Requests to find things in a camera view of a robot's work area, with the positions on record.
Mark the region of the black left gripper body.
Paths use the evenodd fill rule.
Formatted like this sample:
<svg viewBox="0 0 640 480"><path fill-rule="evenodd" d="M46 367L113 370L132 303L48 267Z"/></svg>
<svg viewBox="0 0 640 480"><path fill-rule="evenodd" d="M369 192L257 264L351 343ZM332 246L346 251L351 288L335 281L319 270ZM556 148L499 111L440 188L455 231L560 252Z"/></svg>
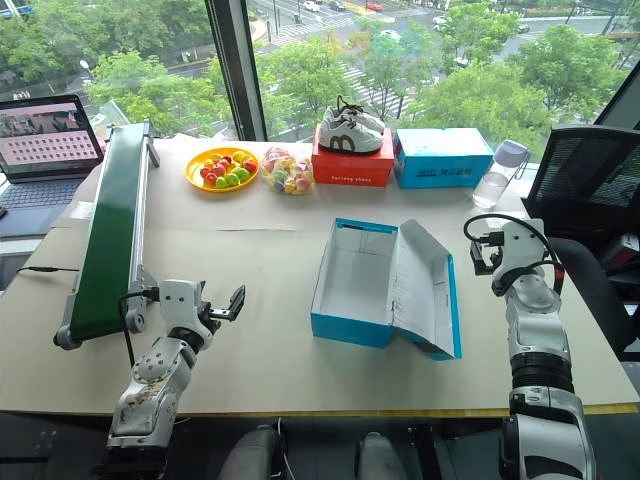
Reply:
<svg viewBox="0 0 640 480"><path fill-rule="evenodd" d="M201 301L197 309L200 323L210 332L215 333L223 320L236 320L236 302L231 301L227 308L214 308L209 301Z"/></svg>

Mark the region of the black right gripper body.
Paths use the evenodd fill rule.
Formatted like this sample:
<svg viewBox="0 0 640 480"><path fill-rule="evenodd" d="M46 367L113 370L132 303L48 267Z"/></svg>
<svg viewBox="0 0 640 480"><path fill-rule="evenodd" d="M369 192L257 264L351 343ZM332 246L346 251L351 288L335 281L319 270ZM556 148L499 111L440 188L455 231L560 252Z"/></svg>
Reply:
<svg viewBox="0 0 640 480"><path fill-rule="evenodd" d="M503 259L503 248L501 244L489 241L482 241L481 246L483 252L488 253L488 259L484 260L484 266L482 267L483 275L492 275L495 270L501 265Z"/></svg>

